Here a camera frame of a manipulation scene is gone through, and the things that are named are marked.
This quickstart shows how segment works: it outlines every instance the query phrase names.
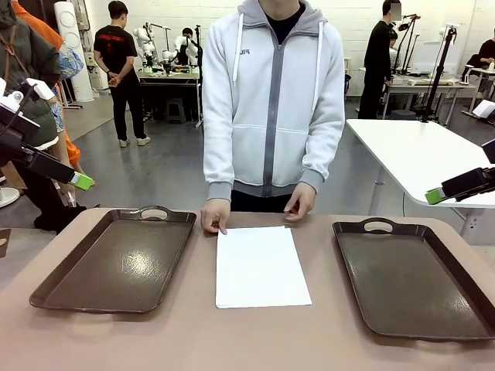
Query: jacket pocket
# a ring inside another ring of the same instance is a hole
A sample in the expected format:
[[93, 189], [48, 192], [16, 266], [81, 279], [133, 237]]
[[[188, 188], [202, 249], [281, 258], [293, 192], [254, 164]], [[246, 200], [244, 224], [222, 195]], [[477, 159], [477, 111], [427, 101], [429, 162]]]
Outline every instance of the jacket pocket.
[[232, 163], [237, 181], [251, 186], [263, 185], [265, 136], [265, 127], [234, 125]]
[[274, 186], [285, 187], [300, 180], [307, 140], [304, 131], [277, 129], [271, 182]]

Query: white sneaker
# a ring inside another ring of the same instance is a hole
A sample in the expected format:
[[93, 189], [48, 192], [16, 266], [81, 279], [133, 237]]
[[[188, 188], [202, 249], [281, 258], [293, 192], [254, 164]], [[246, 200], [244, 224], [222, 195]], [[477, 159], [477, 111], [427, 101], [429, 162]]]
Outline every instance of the white sneaker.
[[146, 137], [144, 139], [138, 138], [138, 145], [139, 146], [147, 145], [150, 141], [152, 141], [152, 139], [150, 137]]
[[125, 148], [131, 143], [131, 141], [128, 139], [127, 141], [121, 141], [120, 139], [118, 140], [118, 143], [121, 145], [121, 148]]

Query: neck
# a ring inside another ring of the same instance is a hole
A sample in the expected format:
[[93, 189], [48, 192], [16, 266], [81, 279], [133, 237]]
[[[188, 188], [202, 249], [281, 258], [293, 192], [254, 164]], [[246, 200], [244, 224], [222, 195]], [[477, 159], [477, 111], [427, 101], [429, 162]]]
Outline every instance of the neck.
[[390, 25], [392, 23], [392, 16], [390, 14], [384, 15], [381, 20], [387, 23], [387, 25]]
[[117, 27], [120, 27], [121, 29], [124, 28], [124, 27], [122, 27], [122, 22], [118, 19], [112, 19], [110, 26], [117, 26]]
[[299, 10], [299, 0], [259, 0], [263, 12], [274, 19], [282, 21], [297, 13]]

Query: gray cuff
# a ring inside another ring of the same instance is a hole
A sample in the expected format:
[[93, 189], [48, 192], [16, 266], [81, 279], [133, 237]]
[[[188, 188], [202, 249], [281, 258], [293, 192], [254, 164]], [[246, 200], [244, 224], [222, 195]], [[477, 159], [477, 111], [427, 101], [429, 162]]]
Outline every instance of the gray cuff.
[[319, 172], [316, 172], [310, 168], [306, 168], [302, 172], [302, 177], [299, 180], [300, 183], [306, 183], [312, 186], [315, 189], [316, 193], [318, 193], [319, 187], [323, 184], [324, 181], [325, 179]]
[[229, 182], [210, 183], [208, 199], [228, 199], [230, 201], [232, 185]]

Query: tray handle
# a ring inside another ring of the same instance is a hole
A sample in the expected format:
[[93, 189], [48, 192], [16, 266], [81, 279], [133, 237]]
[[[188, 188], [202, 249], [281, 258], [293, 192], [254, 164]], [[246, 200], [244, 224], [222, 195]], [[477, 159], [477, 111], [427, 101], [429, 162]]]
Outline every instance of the tray handle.
[[[157, 216], [151, 216], [149, 218], [143, 217], [143, 213], [145, 211], [149, 210], [160, 210], [163, 211], [166, 216], [165, 217], [157, 217]], [[142, 209], [137, 209], [137, 210], [129, 210], [124, 212], [126, 218], [128, 219], [133, 219], [133, 220], [149, 220], [149, 221], [156, 221], [156, 222], [173, 222], [178, 219], [177, 213], [171, 211], [170, 209], [167, 209], [164, 206], [145, 206]]]
[[[389, 232], [387, 230], [366, 230], [364, 227], [369, 224], [369, 223], [374, 223], [374, 222], [380, 222], [380, 223], [385, 223], [388, 224], [389, 226], [392, 227], [392, 231]], [[397, 229], [400, 227], [400, 224], [397, 224], [396, 222], [391, 221], [390, 219], [386, 218], [380, 218], [380, 217], [374, 217], [374, 218], [369, 218], [366, 220], [363, 220], [362, 222], [359, 222], [357, 224], [362, 230], [362, 233], [369, 233], [369, 234], [391, 234], [397, 231]]]

